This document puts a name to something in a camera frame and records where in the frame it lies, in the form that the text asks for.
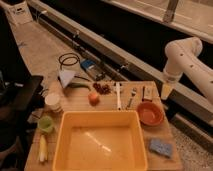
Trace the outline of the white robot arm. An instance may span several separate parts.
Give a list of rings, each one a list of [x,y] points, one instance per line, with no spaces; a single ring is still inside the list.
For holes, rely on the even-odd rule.
[[[167,62],[163,77],[167,83],[176,84],[185,74],[213,104],[213,69],[198,59],[202,49],[202,41],[197,37],[169,42],[165,46]]]

